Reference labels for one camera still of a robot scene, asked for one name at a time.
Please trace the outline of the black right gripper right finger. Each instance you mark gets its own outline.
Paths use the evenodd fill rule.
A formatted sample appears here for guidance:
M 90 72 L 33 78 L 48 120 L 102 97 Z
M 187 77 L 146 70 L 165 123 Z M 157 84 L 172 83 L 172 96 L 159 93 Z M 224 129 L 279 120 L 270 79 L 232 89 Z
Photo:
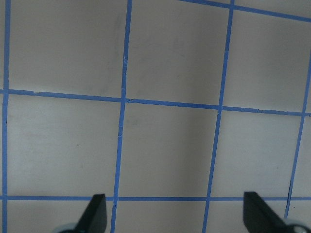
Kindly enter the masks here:
M 285 222 L 256 192 L 244 192 L 243 223 L 249 233 L 286 233 Z

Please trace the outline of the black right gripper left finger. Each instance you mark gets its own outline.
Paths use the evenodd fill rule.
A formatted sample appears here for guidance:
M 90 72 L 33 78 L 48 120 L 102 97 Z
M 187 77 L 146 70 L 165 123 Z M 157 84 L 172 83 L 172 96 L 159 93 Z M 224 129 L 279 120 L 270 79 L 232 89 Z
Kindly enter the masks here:
M 104 233 L 107 227 L 105 194 L 95 194 L 75 226 L 77 233 Z

